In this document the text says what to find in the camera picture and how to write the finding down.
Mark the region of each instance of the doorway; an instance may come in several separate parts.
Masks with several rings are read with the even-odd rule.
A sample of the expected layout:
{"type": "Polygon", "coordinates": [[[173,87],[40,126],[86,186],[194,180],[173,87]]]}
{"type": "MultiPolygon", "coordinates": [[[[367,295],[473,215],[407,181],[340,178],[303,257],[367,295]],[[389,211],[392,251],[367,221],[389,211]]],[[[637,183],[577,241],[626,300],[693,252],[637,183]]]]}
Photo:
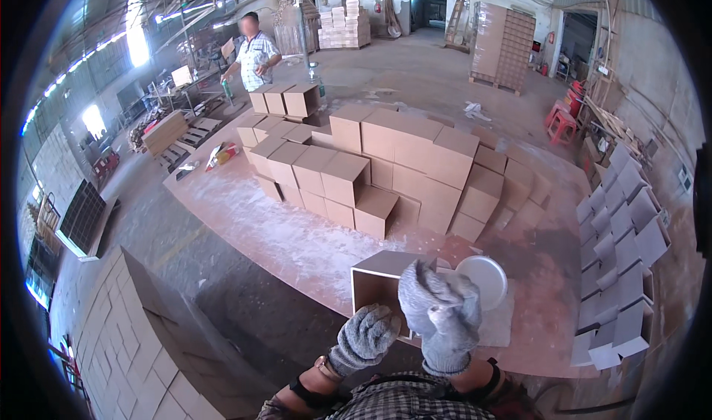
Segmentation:
{"type": "Polygon", "coordinates": [[[565,12],[556,77],[565,81],[581,81],[588,77],[597,28],[597,14],[583,11],[565,12]]]}
{"type": "Polygon", "coordinates": [[[447,0],[410,0],[410,31],[441,40],[445,35],[447,0]]]}

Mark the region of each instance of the wooden ladder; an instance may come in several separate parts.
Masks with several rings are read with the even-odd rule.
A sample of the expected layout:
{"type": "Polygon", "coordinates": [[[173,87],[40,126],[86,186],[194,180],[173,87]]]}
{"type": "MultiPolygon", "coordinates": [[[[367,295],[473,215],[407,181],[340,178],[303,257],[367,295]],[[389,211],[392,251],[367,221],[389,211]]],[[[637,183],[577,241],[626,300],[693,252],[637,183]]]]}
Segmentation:
{"type": "Polygon", "coordinates": [[[455,43],[457,26],[460,24],[463,9],[465,9],[465,0],[455,0],[455,7],[452,8],[450,21],[447,24],[447,28],[445,28],[445,43],[455,43]]]}

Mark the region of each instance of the wristwatch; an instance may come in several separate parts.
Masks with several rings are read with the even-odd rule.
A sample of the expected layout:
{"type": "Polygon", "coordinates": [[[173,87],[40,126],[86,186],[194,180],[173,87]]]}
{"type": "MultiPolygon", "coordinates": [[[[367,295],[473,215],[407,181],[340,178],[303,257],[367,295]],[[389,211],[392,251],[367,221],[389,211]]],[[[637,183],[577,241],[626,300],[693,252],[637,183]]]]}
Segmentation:
{"type": "Polygon", "coordinates": [[[314,367],[317,368],[322,374],[326,376],[327,379],[333,381],[336,384],[340,384],[343,381],[343,377],[334,371],[329,363],[329,357],[327,355],[322,355],[317,358],[314,362],[314,367]]]}

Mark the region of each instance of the wooden pallet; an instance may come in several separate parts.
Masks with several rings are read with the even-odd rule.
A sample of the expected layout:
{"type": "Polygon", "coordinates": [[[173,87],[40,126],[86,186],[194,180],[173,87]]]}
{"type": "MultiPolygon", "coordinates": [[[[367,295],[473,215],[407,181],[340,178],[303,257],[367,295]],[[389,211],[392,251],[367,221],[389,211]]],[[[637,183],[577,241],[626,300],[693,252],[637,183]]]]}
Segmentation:
{"type": "Polygon", "coordinates": [[[521,94],[519,90],[515,90],[508,86],[500,85],[499,83],[490,82],[489,80],[485,80],[482,78],[470,77],[470,83],[479,83],[480,85],[491,86],[498,90],[508,91],[509,93],[513,93],[517,97],[519,97],[519,95],[521,94]]]}

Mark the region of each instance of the mdf board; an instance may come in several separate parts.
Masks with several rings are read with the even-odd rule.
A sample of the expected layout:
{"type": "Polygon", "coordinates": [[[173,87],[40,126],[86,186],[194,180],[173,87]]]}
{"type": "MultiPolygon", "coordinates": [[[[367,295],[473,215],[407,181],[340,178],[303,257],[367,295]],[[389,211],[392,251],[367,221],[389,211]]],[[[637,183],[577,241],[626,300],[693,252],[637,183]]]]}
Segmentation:
{"type": "Polygon", "coordinates": [[[283,93],[293,86],[294,85],[272,85],[272,87],[264,93],[268,113],[277,115],[290,114],[287,113],[287,108],[284,105],[283,93]]]}
{"type": "Polygon", "coordinates": [[[255,113],[269,113],[267,102],[265,101],[265,93],[272,89],[272,85],[262,85],[254,91],[251,91],[250,101],[255,113]]]}
{"type": "Polygon", "coordinates": [[[307,118],[319,109],[319,86],[298,83],[284,93],[284,103],[289,115],[307,118]]]}

